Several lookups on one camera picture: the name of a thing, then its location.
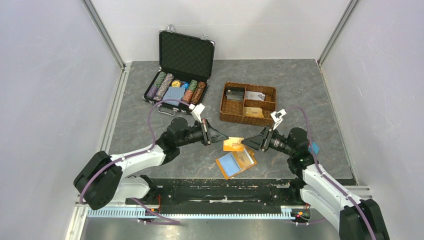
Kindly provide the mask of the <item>orange gold card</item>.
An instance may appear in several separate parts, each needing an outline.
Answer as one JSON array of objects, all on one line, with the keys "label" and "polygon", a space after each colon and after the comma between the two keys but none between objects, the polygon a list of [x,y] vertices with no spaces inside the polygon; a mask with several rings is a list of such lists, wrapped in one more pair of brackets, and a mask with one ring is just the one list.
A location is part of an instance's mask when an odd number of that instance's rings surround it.
[{"label": "orange gold card", "polygon": [[245,146],[242,144],[243,137],[229,137],[223,141],[223,151],[225,152],[243,152]]}]

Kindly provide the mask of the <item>orange card holder wallet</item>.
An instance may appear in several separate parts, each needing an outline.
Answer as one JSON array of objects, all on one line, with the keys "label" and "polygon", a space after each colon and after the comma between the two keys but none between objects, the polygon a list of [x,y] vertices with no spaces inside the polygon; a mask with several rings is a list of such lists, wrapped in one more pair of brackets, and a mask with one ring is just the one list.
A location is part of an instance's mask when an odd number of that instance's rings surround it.
[{"label": "orange card holder wallet", "polygon": [[244,148],[243,151],[232,151],[227,153],[226,155],[217,158],[215,161],[223,177],[226,180],[229,180],[255,166],[257,161],[254,155],[255,153],[252,149]]}]

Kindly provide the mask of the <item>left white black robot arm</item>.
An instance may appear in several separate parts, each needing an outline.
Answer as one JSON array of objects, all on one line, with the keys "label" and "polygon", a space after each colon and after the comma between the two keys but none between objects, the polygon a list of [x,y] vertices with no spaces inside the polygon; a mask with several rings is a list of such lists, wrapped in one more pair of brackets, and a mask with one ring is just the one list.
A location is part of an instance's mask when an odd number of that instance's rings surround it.
[{"label": "left white black robot arm", "polygon": [[92,210],[129,198],[151,204],[157,198],[157,190],[148,177],[136,176],[137,172],[171,162],[182,146],[195,143],[208,146],[227,139],[206,119],[189,126],[185,118],[176,117],[153,145],[122,154],[96,152],[75,177],[73,185],[82,203]]}]

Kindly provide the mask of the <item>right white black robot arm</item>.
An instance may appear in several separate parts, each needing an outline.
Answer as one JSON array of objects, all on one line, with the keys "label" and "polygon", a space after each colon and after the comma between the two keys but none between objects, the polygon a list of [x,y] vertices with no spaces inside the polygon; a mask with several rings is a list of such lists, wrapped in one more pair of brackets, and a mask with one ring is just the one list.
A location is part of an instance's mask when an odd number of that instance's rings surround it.
[{"label": "right white black robot arm", "polygon": [[338,231],[341,240],[390,238],[378,203],[352,193],[328,174],[315,161],[304,129],[294,127],[284,136],[265,127],[242,144],[261,152],[273,149],[288,155],[288,167],[297,176],[289,184],[289,199],[314,207]]}]

